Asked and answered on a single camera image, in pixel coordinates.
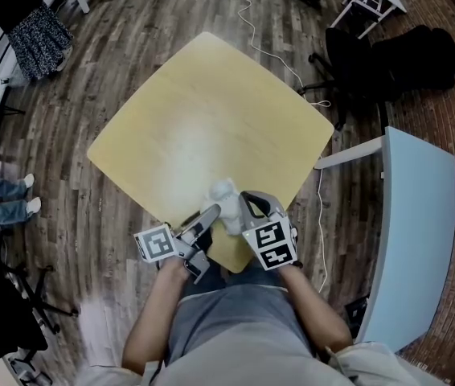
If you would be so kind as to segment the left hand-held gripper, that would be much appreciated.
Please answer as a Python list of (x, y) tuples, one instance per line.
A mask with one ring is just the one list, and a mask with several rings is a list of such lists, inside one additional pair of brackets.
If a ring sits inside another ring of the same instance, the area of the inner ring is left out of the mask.
[(203, 241), (211, 235), (211, 226), (220, 213), (220, 205), (213, 204), (177, 234), (173, 233), (168, 224), (134, 234), (142, 260), (158, 263), (169, 257), (179, 257), (197, 285), (210, 267)]

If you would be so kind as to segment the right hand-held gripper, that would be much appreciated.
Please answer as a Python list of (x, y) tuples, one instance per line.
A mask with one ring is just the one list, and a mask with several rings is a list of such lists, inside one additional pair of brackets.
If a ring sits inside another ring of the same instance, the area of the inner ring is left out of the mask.
[(279, 200), (262, 191), (242, 191), (239, 204), (245, 229), (243, 238), (262, 268), (269, 271), (294, 263), (297, 229), (283, 216), (285, 210)]

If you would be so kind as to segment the person's left forearm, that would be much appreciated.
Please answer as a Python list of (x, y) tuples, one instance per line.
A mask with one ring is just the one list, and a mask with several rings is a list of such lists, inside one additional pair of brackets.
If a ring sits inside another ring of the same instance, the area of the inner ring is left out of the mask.
[(151, 362), (164, 359), (170, 329), (189, 273), (179, 257), (163, 261), (150, 294), (126, 340), (121, 366), (143, 375)]

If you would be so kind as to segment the person's right forearm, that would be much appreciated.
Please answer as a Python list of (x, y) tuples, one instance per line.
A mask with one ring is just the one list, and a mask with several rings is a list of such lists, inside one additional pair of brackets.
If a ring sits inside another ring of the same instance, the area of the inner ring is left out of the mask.
[(319, 350), (339, 352), (353, 345), (350, 329), (294, 265), (278, 269), (309, 341)]

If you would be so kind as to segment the person's blue jeans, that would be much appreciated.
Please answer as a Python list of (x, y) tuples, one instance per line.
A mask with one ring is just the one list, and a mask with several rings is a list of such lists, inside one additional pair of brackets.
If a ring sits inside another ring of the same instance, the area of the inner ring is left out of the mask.
[(222, 290), (235, 285), (263, 285), (277, 288), (284, 288), (285, 285), (278, 272), (274, 270), (265, 271), (260, 262), (253, 258), (240, 273), (227, 273), (223, 277), (221, 266), (212, 261), (209, 269), (201, 278), (198, 284), (195, 284), (195, 278), (189, 277), (181, 298), (196, 294), (210, 293), (216, 290)]

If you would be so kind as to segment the yellow square table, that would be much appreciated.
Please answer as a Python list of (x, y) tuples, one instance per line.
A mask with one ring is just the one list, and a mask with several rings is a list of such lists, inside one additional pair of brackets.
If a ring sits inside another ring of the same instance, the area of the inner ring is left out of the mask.
[[(333, 132), (287, 84), (203, 32), (126, 101), (88, 159), (177, 234), (210, 199), (210, 187), (227, 178), (239, 195), (275, 196), (287, 216)], [(203, 241), (209, 263), (242, 271), (256, 258), (244, 231), (242, 221), (242, 232), (230, 236), (218, 218)]]

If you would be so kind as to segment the person's grey shirt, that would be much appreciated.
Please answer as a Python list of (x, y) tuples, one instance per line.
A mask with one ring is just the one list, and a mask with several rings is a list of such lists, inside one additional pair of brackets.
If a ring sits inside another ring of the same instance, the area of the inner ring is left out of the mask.
[(284, 291), (235, 285), (184, 298), (154, 386), (352, 386), (314, 358)]

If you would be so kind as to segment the light blue table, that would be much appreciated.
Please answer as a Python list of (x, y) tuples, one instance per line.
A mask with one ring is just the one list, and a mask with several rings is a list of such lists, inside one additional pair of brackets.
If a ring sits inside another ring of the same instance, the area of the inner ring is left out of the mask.
[(388, 126), (383, 136), (321, 158), (315, 167), (376, 153), (383, 158), (383, 217), (356, 340), (398, 352), (428, 331), (441, 300), (455, 236), (455, 157)]

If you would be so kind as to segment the black office chair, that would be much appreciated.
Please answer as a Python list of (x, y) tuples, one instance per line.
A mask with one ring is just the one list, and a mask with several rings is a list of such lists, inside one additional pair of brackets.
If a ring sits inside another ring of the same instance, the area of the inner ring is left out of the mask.
[(326, 30), (328, 60), (314, 52), (331, 80), (302, 85), (301, 96), (320, 88), (335, 88), (347, 101), (377, 106), (381, 130), (388, 126), (385, 104), (415, 90), (447, 90), (455, 85), (455, 41), (441, 28), (413, 27), (402, 35), (369, 43), (349, 33)]

